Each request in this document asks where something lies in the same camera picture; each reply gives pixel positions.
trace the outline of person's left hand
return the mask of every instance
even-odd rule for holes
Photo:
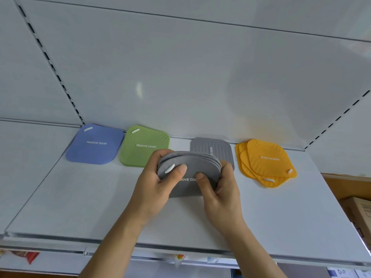
[[[139,217],[143,224],[153,218],[164,207],[174,186],[182,179],[187,166],[182,164],[174,168],[169,176],[161,182],[157,175],[159,160],[173,152],[170,149],[159,149],[152,153],[143,172],[138,178],[133,195],[125,209]]]

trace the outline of person's right hand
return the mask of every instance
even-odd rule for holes
[[[215,191],[203,173],[197,173],[196,179],[204,198],[207,218],[228,239],[247,226],[242,216],[240,191],[232,165],[227,161],[221,161],[221,164],[221,178]]]

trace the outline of hand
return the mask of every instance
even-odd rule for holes
[[[169,199],[170,192],[187,171],[186,165],[177,166],[166,180],[161,182],[157,175],[157,163],[163,156],[171,152],[173,150],[159,149],[152,153],[137,180],[133,195],[125,209],[126,213],[139,218],[143,225],[160,212]]]
[[[213,191],[203,173],[196,179],[204,198],[205,213],[211,224],[228,240],[235,232],[247,228],[242,216],[240,191],[229,162],[221,161],[221,178]]]

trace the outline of stack of gray pads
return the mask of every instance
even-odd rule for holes
[[[157,175],[165,180],[171,171],[181,164],[187,165],[187,172],[170,193],[170,198],[201,196],[196,173],[204,173],[215,190],[220,178],[221,164],[218,158],[207,153],[175,151],[162,157],[157,165]]]

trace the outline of red package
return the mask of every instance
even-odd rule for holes
[[[26,258],[28,261],[28,264],[33,263],[35,258],[39,255],[38,252],[18,252],[18,251],[12,251],[13,254],[15,254],[18,257]]]

